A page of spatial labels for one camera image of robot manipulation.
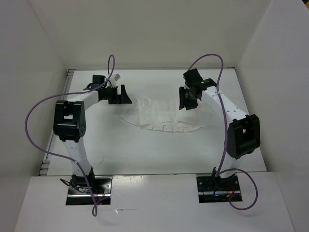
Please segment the white pleated skirt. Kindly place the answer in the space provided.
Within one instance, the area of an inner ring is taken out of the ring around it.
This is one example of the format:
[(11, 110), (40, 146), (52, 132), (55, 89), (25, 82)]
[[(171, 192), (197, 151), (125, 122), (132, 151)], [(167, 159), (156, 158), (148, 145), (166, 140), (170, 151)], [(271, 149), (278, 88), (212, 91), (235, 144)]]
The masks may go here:
[(138, 128), (170, 133), (194, 132), (204, 128), (197, 116), (198, 109), (180, 110), (175, 101), (140, 98), (120, 114), (123, 121)]

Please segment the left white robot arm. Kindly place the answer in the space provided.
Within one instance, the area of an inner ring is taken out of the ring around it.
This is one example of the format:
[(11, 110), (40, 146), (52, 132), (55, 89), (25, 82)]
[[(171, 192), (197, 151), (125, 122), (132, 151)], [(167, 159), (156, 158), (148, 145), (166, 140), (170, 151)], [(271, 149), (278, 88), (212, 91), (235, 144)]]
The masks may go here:
[(125, 85), (118, 87), (102, 87), (95, 91), (87, 89), (69, 100), (56, 102), (53, 130), (63, 142), (73, 167), (73, 175), (69, 186), (79, 187), (85, 193), (96, 188), (93, 168), (90, 165), (85, 146), (86, 132), (85, 112), (92, 105), (107, 100), (108, 104), (132, 104)]

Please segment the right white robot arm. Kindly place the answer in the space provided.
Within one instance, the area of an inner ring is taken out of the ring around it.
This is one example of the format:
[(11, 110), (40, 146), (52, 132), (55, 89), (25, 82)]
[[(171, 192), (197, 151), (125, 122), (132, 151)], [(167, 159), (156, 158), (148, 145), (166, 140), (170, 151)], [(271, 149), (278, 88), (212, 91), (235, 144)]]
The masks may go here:
[(179, 88), (180, 109), (191, 110), (201, 101), (224, 120), (225, 157), (214, 168), (212, 186), (222, 190), (228, 185), (228, 178), (235, 174), (245, 156), (260, 146), (260, 120), (255, 115), (240, 110), (224, 93), (215, 86), (194, 94), (193, 88)]

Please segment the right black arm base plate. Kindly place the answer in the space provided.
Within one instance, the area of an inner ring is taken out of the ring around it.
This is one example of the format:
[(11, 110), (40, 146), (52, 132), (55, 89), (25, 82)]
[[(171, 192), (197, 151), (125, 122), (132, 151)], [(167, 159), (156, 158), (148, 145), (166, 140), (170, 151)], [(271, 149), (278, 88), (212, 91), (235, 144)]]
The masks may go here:
[(199, 203), (241, 202), (239, 180), (236, 175), (227, 181), (216, 184), (211, 174), (197, 175), (197, 191)]

